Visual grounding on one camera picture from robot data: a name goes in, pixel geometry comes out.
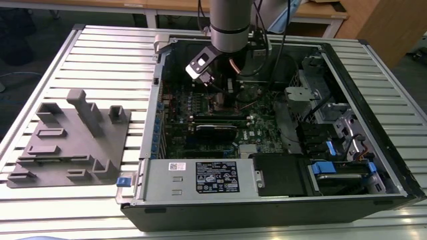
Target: barcode sticker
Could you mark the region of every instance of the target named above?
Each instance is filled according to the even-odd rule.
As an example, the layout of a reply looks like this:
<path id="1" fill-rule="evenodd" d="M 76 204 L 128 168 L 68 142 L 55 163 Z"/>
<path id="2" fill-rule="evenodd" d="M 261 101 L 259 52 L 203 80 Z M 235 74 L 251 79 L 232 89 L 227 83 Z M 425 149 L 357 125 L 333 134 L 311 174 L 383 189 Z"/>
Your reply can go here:
<path id="1" fill-rule="evenodd" d="M 185 162 L 169 162 L 168 163 L 169 171 L 185 171 Z"/>
<path id="2" fill-rule="evenodd" d="M 129 3 L 125 3 L 124 6 L 125 6 L 125 7 L 133 7 L 133 8 L 141 8 L 141 7 L 143 7 L 143 4 L 129 4 Z"/>

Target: metal rail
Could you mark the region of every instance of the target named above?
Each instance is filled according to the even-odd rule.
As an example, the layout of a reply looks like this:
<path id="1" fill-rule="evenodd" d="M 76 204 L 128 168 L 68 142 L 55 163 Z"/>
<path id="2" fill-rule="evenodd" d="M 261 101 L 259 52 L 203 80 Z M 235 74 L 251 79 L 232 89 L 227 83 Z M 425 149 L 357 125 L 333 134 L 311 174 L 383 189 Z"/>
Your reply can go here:
<path id="1" fill-rule="evenodd" d="M 97 107 L 121 105 L 132 110 L 123 172 L 136 171 L 144 121 L 155 71 L 155 35 L 200 36 L 196 31 L 85 26 L 73 30 L 0 145 L 0 239 L 51 236 L 65 239 L 275 239 L 319 240 L 372 238 L 421 239 L 427 234 L 427 202 L 381 211 L 345 224 L 225 229 L 212 231 L 140 232 L 116 204 L 115 185 L 10 189 L 13 171 L 29 134 L 37 125 L 41 102 L 68 107 L 67 92 L 85 89 Z M 349 72 L 371 109 L 423 188 L 427 188 L 425 115 L 405 93 L 379 57 L 356 40 L 288 37 L 299 42 L 328 42 Z M 121 195 L 131 197 L 132 188 Z"/>

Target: wooden desk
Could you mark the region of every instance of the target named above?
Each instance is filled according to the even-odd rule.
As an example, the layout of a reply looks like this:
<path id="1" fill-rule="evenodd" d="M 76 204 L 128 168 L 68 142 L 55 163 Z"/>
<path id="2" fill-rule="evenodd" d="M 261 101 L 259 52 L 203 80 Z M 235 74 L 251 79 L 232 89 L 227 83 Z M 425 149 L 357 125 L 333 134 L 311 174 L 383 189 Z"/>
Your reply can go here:
<path id="1" fill-rule="evenodd" d="M 0 0 L 0 7 L 145 14 L 148 0 Z"/>
<path id="2" fill-rule="evenodd" d="M 201 0 L 203 11 L 209 16 L 209 0 Z M 0 0 L 0 7 L 65 11 L 144 14 L 148 28 L 157 28 L 157 15 L 197 16 L 197 0 Z M 324 38 L 333 38 L 348 19 L 328 3 L 307 2 L 300 5 L 293 23 L 327 25 Z"/>
<path id="3" fill-rule="evenodd" d="M 209 0 L 201 0 L 201 7 L 205 15 L 209 15 Z M 175 15 L 175 16 L 197 16 L 197 0 L 147 0 L 147 21 L 152 15 Z M 340 29 L 343 21 L 348 19 L 347 12 L 336 12 L 331 4 L 307 2 L 299 6 L 293 23 L 309 23 L 327 25 L 323 33 L 324 38 L 333 38 Z M 148 25 L 149 28 L 156 28 L 157 25 Z"/>

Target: floor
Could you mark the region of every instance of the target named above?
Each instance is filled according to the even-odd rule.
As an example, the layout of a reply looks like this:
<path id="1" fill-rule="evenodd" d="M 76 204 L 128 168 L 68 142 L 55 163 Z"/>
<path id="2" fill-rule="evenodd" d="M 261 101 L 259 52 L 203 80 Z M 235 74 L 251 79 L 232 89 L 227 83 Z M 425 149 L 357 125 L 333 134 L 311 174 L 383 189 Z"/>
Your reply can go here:
<path id="1" fill-rule="evenodd" d="M 0 60 L 0 76 L 12 72 L 36 72 L 43 74 L 51 64 L 52 59 L 63 45 L 63 42 L 71 32 L 75 24 L 104 25 L 117 27 L 144 27 L 147 24 L 144 16 L 103 13 L 103 12 L 79 12 L 60 11 L 60 19 L 55 20 L 48 10 L 33 10 L 32 20 L 37 32 L 27 37 L 29 46 L 35 52 L 35 60 L 23 66 L 9 66 Z M 169 29 L 199 28 L 195 17 L 160 17 L 160 27 Z M 201 26 L 208 23 L 201 19 Z M 427 112 L 427 66 L 413 62 L 409 56 L 405 56 L 397 67 L 392 70 L 415 101 Z M 5 91 L 0 93 L 0 140 L 16 119 L 28 97 L 39 83 L 40 78 L 36 75 L 12 75 L 0 78 L 5 86 Z"/>

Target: cable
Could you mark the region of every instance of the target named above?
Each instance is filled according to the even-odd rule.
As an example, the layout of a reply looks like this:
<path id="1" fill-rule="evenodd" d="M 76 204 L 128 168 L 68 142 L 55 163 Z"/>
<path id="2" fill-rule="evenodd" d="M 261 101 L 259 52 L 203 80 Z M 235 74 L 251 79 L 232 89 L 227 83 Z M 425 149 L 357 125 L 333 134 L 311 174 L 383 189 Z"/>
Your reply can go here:
<path id="1" fill-rule="evenodd" d="M 16 71 L 16 72 L 10 72 L 10 73 L 6 73 L 4 75 L 0 75 L 0 78 L 5 77 L 5 76 L 9 76 L 9 75 L 17 75 L 17 74 L 33 74 L 33 75 L 37 75 L 40 78 L 43 77 L 43 75 L 37 72 L 32 72 L 32 71 Z"/>
<path id="2" fill-rule="evenodd" d="M 351 148 L 351 146 L 352 146 L 352 142 L 353 142 L 353 140 L 356 139 L 357 136 L 361 136 L 361 134 L 360 134 L 360 133 L 356 133 L 356 134 L 352 135 L 352 137 L 351 137 L 351 140 L 349 140 L 348 145 L 347 145 L 347 147 L 345 147 L 345 150 L 344 150 L 344 152 L 343 152 L 343 157 L 341 157 L 341 161 L 343 161 L 343 162 L 344 162 L 345 159 L 347 159 L 348 150 L 349 150 L 349 148 Z"/>
<path id="3" fill-rule="evenodd" d="M 231 66 L 232 66 L 235 72 L 237 73 L 237 75 L 240 75 L 241 77 L 252 77 L 252 76 L 255 76 L 261 71 L 261 69 L 264 68 L 265 63 L 268 61 L 268 53 L 269 53 L 269 51 L 268 51 L 268 37 L 267 37 L 264 21 L 263 21 L 261 15 L 260 15 L 261 3 L 263 3 L 263 1 L 260 1 L 259 5 L 256 6 L 256 4 L 253 2 L 253 6 L 255 6 L 255 11 L 256 11 L 256 16 L 257 16 L 259 21 L 260 21 L 261 33 L 263 33 L 263 37 L 264 37 L 264 41 L 265 41 L 265 43 L 264 43 L 265 44 L 265 58 L 264 58 L 264 61 L 260 64 L 260 66 L 257 67 L 257 69 L 252 73 L 248 73 L 248 74 L 241 73 L 241 71 L 237 68 L 236 64 L 233 64 L 235 63 L 233 59 L 229 58 Z"/>
<path id="4" fill-rule="evenodd" d="M 321 108 L 321 106 L 328 102 L 328 100 L 331 98 L 332 98 L 332 93 L 329 93 L 327 95 L 327 97 L 321 99 L 321 101 L 319 102 L 317 106 L 315 106 L 313 109 L 309 110 L 309 112 L 307 113 L 307 115 L 301 119 L 301 122 L 305 122 L 305 120 L 308 119 L 309 115 L 313 114 L 319 110 L 319 108 Z"/>
<path id="5" fill-rule="evenodd" d="M 248 105 L 245 105 L 244 107 L 241 107 L 239 110 L 245 109 L 247 107 L 252 106 L 256 103 L 256 101 L 253 101 L 252 103 L 249 103 Z"/>
<path id="6" fill-rule="evenodd" d="M 240 74 L 240 73 L 241 73 L 241 71 L 240 71 L 240 69 L 239 69 L 237 65 L 235 64 L 233 59 L 232 59 L 232 58 L 229 58 L 229 59 L 228 59 L 228 61 L 229 61 L 229 65 L 231 65 L 232 69 L 235 70 L 235 73 L 236 73 L 236 74 Z"/>
<path id="7" fill-rule="evenodd" d="M 289 25 L 289 22 L 291 22 L 291 0 L 287 0 L 287 16 L 285 16 L 285 26 L 284 26 L 284 30 L 283 30 L 283 38 L 281 38 L 281 43 L 280 43 L 280 49 L 279 49 L 279 53 L 277 53 L 277 58 L 275 60 L 275 64 L 273 64 L 273 68 L 272 68 L 272 71 L 269 72 L 269 81 L 268 81 L 268 86 L 267 86 L 267 89 L 271 88 L 271 86 L 273 85 L 275 83 L 275 71 L 276 71 L 276 68 L 277 68 L 277 65 L 279 65 L 279 59 L 280 59 L 280 55 L 281 55 L 281 52 L 283 52 L 283 46 L 285 44 L 285 39 L 287 39 L 287 31 L 288 31 L 288 25 Z"/>
<path id="8" fill-rule="evenodd" d="M 281 132 L 281 129 L 279 128 L 279 132 L 280 132 L 280 136 L 283 136 L 287 140 L 289 140 L 291 142 L 293 143 L 297 143 L 300 144 L 301 142 L 300 141 L 296 141 L 296 140 L 292 140 L 291 138 L 287 137 L 287 135 L 284 135 L 284 133 Z"/>
<path id="9" fill-rule="evenodd" d="M 197 1 L 197 26 L 199 26 L 200 32 L 204 32 L 201 25 L 200 25 L 200 9 L 201 9 L 201 0 Z"/>
<path id="10" fill-rule="evenodd" d="M 200 9 L 200 12 L 201 12 L 201 16 L 205 18 L 207 16 L 205 16 L 205 13 L 203 12 L 201 0 L 199 0 L 199 3 L 200 3 L 200 7 L 199 7 L 199 9 Z"/>
<path id="11" fill-rule="evenodd" d="M 357 161 L 363 159 L 364 155 L 368 153 L 368 150 L 369 150 L 368 146 L 364 144 L 364 141 L 360 141 L 360 145 L 363 146 L 364 149 L 356 158 Z"/>

